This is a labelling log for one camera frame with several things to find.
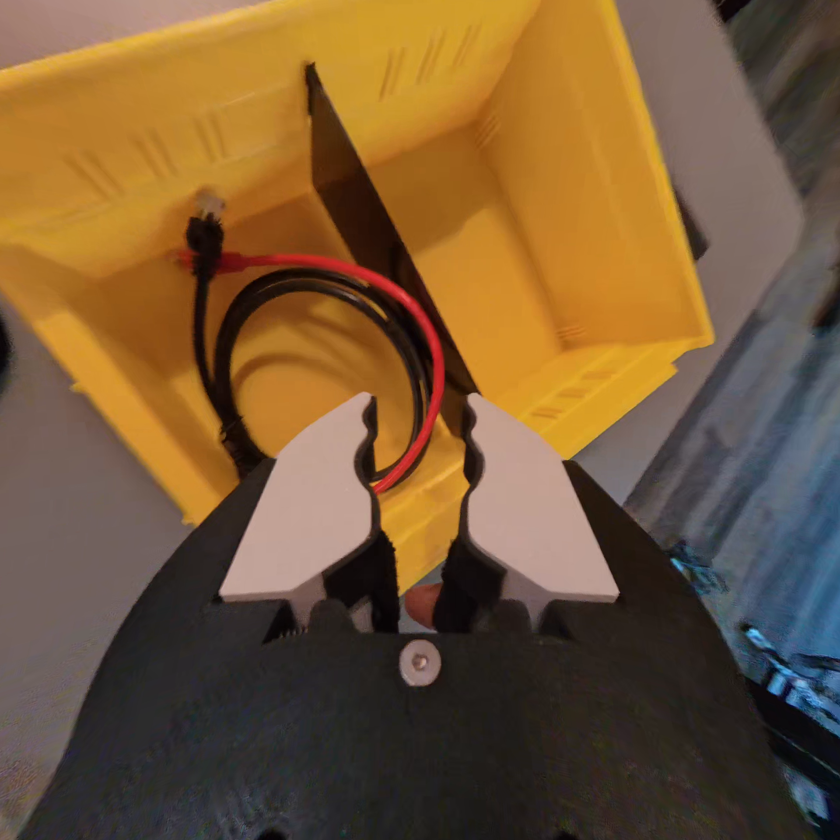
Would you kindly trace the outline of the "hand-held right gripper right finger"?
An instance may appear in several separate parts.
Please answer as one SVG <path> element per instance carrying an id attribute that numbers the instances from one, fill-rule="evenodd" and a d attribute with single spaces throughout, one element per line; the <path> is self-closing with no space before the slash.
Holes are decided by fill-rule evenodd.
<path id="1" fill-rule="evenodd" d="M 613 604 L 620 591 L 563 457 L 484 396 L 464 419 L 465 477 L 458 541 L 500 578 L 463 587 L 479 604 L 516 601 L 539 625 L 553 601 Z"/>

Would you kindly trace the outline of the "black bin divider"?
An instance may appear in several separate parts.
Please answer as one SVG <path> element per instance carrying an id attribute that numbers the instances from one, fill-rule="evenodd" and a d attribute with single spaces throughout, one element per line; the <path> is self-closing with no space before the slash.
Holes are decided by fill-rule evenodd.
<path id="1" fill-rule="evenodd" d="M 386 277 L 424 309 L 441 342 L 445 389 L 441 416 L 454 436 L 463 434 L 466 398 L 478 392 L 430 290 L 418 272 L 377 192 L 316 66 L 304 66 L 311 137 L 311 180 L 353 260 Z"/>

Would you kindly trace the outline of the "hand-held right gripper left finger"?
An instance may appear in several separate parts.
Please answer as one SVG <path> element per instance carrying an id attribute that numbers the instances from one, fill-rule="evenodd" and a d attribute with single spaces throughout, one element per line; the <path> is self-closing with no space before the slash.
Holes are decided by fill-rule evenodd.
<path id="1" fill-rule="evenodd" d="M 313 607 L 327 597 L 324 574 L 379 529 L 364 465 L 375 423 L 375 397 L 362 392 L 278 453 L 219 588 L 223 602 Z"/>

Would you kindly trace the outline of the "grey desk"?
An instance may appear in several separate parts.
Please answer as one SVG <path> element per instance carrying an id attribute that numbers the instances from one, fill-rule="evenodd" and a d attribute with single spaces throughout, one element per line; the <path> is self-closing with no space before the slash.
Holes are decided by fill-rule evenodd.
<path id="1" fill-rule="evenodd" d="M 798 244 L 802 204 L 716 2 L 617 2 L 665 159 L 710 239 L 717 342 L 578 461 L 624 502 Z M 188 529 L 175 505 L 2 298 L 2 834 L 53 774 L 91 679 Z"/>

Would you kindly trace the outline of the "person's right hand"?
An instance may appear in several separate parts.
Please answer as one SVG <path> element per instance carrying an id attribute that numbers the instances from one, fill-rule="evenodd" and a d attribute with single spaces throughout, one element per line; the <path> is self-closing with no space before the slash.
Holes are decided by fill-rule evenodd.
<path id="1" fill-rule="evenodd" d="M 443 585 L 441 583 L 419 584 L 404 595 L 404 607 L 408 617 L 416 624 L 435 630 L 435 609 Z"/>

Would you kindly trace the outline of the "yellow storage bin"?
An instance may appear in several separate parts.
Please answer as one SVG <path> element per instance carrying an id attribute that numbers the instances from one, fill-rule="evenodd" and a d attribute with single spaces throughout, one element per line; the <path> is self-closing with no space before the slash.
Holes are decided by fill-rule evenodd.
<path id="1" fill-rule="evenodd" d="M 571 458 L 713 341 L 613 2 L 269 2 L 2 70 L 2 290 L 195 526 L 235 488 L 175 264 L 349 258 L 314 64 L 479 393 Z"/>

